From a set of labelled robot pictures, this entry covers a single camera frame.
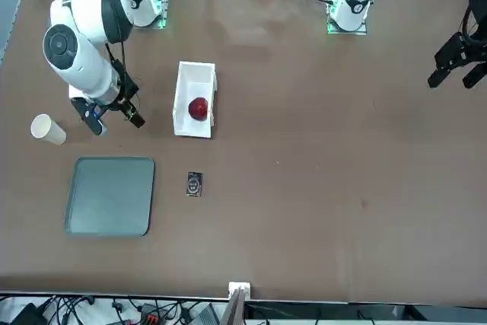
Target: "metal frame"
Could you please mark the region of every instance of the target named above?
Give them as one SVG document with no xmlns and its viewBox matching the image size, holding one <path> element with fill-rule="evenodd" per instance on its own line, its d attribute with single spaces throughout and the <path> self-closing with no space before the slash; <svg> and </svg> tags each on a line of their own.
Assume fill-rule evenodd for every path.
<svg viewBox="0 0 487 325">
<path fill-rule="evenodd" d="M 220 325 L 242 325 L 244 321 L 244 305 L 250 300 L 250 283 L 230 282 L 228 292 L 231 295 Z"/>
</svg>

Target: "red apple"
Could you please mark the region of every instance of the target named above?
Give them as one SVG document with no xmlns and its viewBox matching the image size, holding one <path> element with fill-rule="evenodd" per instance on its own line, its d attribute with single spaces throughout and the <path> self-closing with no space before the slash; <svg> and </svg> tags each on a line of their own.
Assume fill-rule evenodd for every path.
<svg viewBox="0 0 487 325">
<path fill-rule="evenodd" d="M 197 121 L 204 121 L 208 114 L 208 102 L 205 98 L 195 98 L 189 104 L 188 112 L 189 115 Z"/>
</svg>

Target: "brown table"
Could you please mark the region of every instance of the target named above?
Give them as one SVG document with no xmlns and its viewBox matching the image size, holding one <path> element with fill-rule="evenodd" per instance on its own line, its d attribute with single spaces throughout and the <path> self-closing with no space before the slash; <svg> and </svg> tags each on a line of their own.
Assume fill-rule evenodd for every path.
<svg viewBox="0 0 487 325">
<path fill-rule="evenodd" d="M 126 43 L 146 125 L 110 113 L 101 138 L 43 58 L 51 1 L 22 0 L 0 70 L 1 288 L 485 304 L 487 85 L 426 84 L 466 0 L 376 0 L 366 37 L 326 35 L 308 0 L 170 0 Z M 180 60 L 217 65 L 211 140 L 173 136 Z M 66 145 L 34 141 L 38 113 Z M 85 155 L 155 160 L 146 236 L 64 233 Z"/>
</svg>

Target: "white tray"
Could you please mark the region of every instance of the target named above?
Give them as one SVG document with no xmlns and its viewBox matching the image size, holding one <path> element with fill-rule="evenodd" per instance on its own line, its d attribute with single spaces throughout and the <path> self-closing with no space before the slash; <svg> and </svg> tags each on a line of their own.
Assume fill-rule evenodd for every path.
<svg viewBox="0 0 487 325">
<path fill-rule="evenodd" d="M 181 61 L 177 73 L 176 94 L 173 106 L 174 135 L 212 137 L 213 100 L 217 89 L 215 64 Z M 203 97 L 208 101 L 206 120 L 193 119 L 188 111 L 192 100 Z"/>
</svg>

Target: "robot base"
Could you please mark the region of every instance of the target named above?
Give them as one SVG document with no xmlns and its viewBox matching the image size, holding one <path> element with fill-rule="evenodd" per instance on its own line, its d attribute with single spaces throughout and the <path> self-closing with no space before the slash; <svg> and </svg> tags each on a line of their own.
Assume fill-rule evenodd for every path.
<svg viewBox="0 0 487 325">
<path fill-rule="evenodd" d="M 338 0 L 331 0 L 333 2 L 333 5 L 326 5 L 326 15 L 328 16 L 327 17 L 327 20 L 326 20 L 326 32 L 328 34 L 359 34 L 359 35 L 365 35 L 367 34 L 367 23 L 366 23 L 366 20 L 367 20 L 367 12 L 368 12 L 368 9 L 370 7 L 367 6 L 367 9 L 365 9 L 365 17 L 364 17 L 364 22 L 362 23 L 362 25 L 356 29 L 356 30 L 353 30 L 353 31 L 347 31 L 347 30 L 343 30 L 342 28 L 340 28 L 338 26 L 338 24 L 336 24 L 336 22 L 331 18 L 331 14 L 333 14 L 336 10 L 336 3 L 338 2 Z"/>
</svg>

